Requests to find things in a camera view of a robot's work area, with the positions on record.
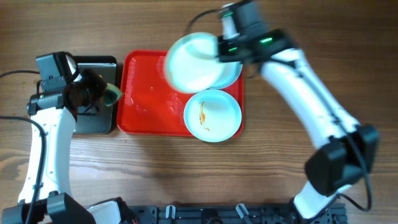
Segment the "green yellow sponge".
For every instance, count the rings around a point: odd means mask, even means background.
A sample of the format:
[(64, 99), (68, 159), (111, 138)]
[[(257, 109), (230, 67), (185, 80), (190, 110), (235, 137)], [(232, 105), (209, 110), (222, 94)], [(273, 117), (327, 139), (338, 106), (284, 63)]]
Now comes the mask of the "green yellow sponge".
[(105, 106), (113, 106), (117, 103), (123, 92), (113, 84), (108, 83), (104, 89), (103, 101)]

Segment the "light blue plate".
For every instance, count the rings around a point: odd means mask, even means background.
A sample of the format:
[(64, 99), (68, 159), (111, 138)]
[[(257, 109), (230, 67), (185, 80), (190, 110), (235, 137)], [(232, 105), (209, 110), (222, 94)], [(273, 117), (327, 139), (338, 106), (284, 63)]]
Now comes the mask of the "light blue plate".
[(229, 93), (205, 90), (187, 101), (183, 120), (196, 138), (205, 142), (221, 142), (238, 132), (243, 114), (239, 103)]
[(242, 69), (243, 65), (240, 62), (225, 63), (222, 75), (210, 89), (223, 89), (232, 85), (239, 78)]
[(195, 32), (176, 41), (164, 60), (164, 77), (169, 86), (181, 93), (208, 89), (221, 77), (225, 65), (216, 58), (217, 37)]

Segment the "light blue plate bottom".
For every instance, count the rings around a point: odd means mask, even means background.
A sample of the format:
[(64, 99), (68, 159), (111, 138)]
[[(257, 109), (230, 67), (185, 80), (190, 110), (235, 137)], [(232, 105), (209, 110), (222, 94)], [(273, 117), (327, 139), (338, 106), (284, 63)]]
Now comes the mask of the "light blue plate bottom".
[(229, 93), (205, 90), (187, 101), (183, 120), (196, 138), (205, 142), (221, 142), (238, 132), (243, 114), (239, 103)]

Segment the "light blue plate top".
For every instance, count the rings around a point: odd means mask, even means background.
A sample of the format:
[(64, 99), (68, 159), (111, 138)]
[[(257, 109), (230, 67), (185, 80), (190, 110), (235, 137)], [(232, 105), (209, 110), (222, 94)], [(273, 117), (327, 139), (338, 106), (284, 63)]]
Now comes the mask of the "light blue plate top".
[(223, 89), (232, 85), (239, 78), (242, 69), (243, 65), (240, 62), (225, 63), (222, 75), (210, 89)]

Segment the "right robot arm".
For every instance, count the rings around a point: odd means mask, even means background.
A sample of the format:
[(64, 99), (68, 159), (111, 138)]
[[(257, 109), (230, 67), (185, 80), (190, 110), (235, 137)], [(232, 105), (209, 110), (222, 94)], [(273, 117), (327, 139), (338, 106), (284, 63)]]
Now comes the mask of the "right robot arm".
[(323, 215), (346, 189), (364, 180), (372, 200), (369, 175), (379, 134), (362, 125), (334, 98), (311, 68), (303, 50), (282, 29), (271, 30), (254, 1), (223, 6), (218, 60), (255, 63), (299, 118), (315, 148), (305, 163), (307, 183), (292, 199), (289, 223), (310, 223)]

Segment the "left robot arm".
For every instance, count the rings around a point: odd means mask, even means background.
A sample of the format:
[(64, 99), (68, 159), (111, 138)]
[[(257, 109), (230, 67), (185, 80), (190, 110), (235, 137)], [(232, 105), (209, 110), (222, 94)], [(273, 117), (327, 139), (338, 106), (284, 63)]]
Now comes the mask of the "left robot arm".
[(104, 81), (92, 65), (116, 67), (112, 56), (74, 56), (54, 52), (36, 58), (41, 79), (27, 104), (32, 125), (32, 144), (24, 186), (15, 207), (2, 212), (3, 223), (129, 223), (134, 214), (121, 198), (85, 208), (70, 189), (70, 145), (79, 108), (90, 109), (97, 101), (113, 106), (119, 88)]

